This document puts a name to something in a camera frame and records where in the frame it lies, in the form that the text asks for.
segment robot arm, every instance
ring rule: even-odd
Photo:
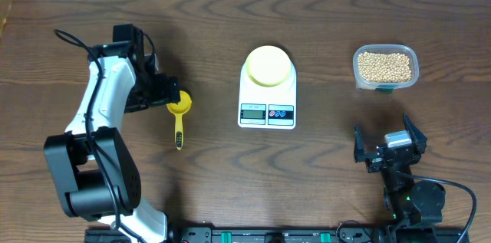
[[[413,176],[410,166],[417,164],[427,147],[427,138],[403,115],[405,130],[385,135],[385,144],[376,152],[365,153],[360,130],[355,127],[354,161],[365,163],[369,173],[380,172],[384,180],[384,202],[394,213],[394,222],[375,229],[374,242],[437,242],[434,225],[443,221],[445,188],[442,184],[466,190],[473,199],[473,209],[463,231],[450,241],[468,241],[467,231],[476,213],[472,190],[456,182]]]
[[[133,25],[114,26],[113,43],[92,47],[103,76],[91,114],[91,136],[118,200],[120,232],[139,235],[132,241],[166,239],[166,216],[141,196],[140,174],[120,135],[124,113],[180,101],[175,77],[155,74],[157,57],[145,56],[145,34]],[[99,78],[96,62],[89,64],[90,78],[75,118],[65,133],[50,136],[44,145],[58,198],[66,215],[111,224],[114,203],[100,169],[82,171],[93,159],[87,148],[85,113]]]

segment white kitchen scale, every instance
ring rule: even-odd
[[[263,46],[247,57],[240,73],[242,128],[293,129],[297,123],[297,72],[280,48]]]

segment wood grain surface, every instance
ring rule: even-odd
[[[88,44],[132,22],[149,34],[161,68],[190,91],[186,145],[173,145],[165,107],[124,117],[122,134],[143,194],[173,221],[216,226],[328,226],[391,218],[380,174],[353,160],[353,125],[369,143],[402,130],[409,114],[429,147],[414,173],[476,192],[473,242],[491,222],[491,0],[15,0],[0,43],[0,241],[80,242],[89,225],[64,215],[44,160],[87,86]],[[298,72],[292,131],[236,123],[247,54],[277,44]],[[405,44],[420,79],[383,94],[357,90],[352,57],[364,44]],[[463,227],[470,197],[449,186],[443,226]]]

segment plastic container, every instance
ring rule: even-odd
[[[411,69],[411,80],[407,82],[397,83],[370,82],[368,80],[365,80],[361,76],[360,69],[358,67],[358,55],[364,52],[371,52],[376,54],[400,53],[407,55],[409,57],[409,68]],[[417,64],[416,54],[412,49],[402,44],[369,44],[359,48],[353,56],[353,70],[354,79],[356,80],[356,87],[368,90],[393,90],[410,87],[413,86],[414,83],[416,83],[417,78],[420,76],[420,67]]]

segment black cable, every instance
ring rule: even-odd
[[[73,36],[72,34],[66,32],[66,31],[62,31],[60,29],[55,29],[54,30],[54,34],[56,35],[56,37],[60,38],[62,41],[65,41],[69,44],[72,44],[76,47],[79,47],[79,48],[83,48],[85,46],[84,43],[82,43],[82,41],[78,40],[75,36]],[[70,39],[67,39],[66,37],[69,37],[71,39],[77,39],[78,41],[71,41]]]
[[[403,173],[400,171],[397,171],[397,173],[399,173],[399,175],[404,176],[406,178],[420,179],[423,181],[436,182],[436,183],[440,183],[440,184],[444,184],[444,185],[455,186],[455,187],[458,187],[459,189],[463,189],[463,190],[467,191],[467,193],[470,194],[470,197],[473,200],[473,207],[470,211],[470,216],[469,216],[469,219],[467,220],[466,226],[463,228],[462,233],[460,234],[459,238],[456,241],[456,243],[460,243],[462,241],[462,239],[466,236],[466,233],[469,231],[470,225],[473,223],[474,216],[476,215],[477,199],[476,199],[476,195],[474,194],[474,192],[470,188],[468,188],[464,185],[461,185],[457,182],[451,182],[451,181],[446,181],[446,180],[442,180],[442,179],[435,179],[435,178],[429,178],[429,177],[423,177],[423,176],[410,175],[410,174]]]
[[[137,235],[135,232],[130,230],[125,224],[121,223],[121,229],[126,232],[129,236],[135,238],[138,243],[147,243],[145,239],[143,239],[141,236]]]
[[[148,36],[147,33],[143,33],[143,35],[145,36],[145,38],[148,40],[148,42],[150,43],[150,46],[152,46],[152,59],[155,58],[155,46],[153,45],[153,41],[152,39],[150,38],[150,36]]]
[[[365,230],[365,229],[364,229],[364,228],[361,226],[360,222],[358,222],[358,221],[356,221],[356,220],[346,220],[346,221],[342,222],[341,224],[339,224],[338,228],[336,228],[336,237],[339,239],[339,241],[345,242],[343,239],[341,239],[341,237],[340,237],[339,235],[340,235],[340,232],[341,232],[341,227],[342,227],[343,225],[345,225],[346,223],[349,223],[349,222],[356,223],[356,225],[358,225],[358,226],[357,226],[357,228],[361,228],[361,230],[363,231],[363,233],[365,233],[365,235],[366,235],[366,236],[368,236],[368,238],[369,238],[369,239],[370,239],[370,241],[371,241],[371,235],[369,235],[369,234],[368,234],[368,232],[367,232],[367,230]]]

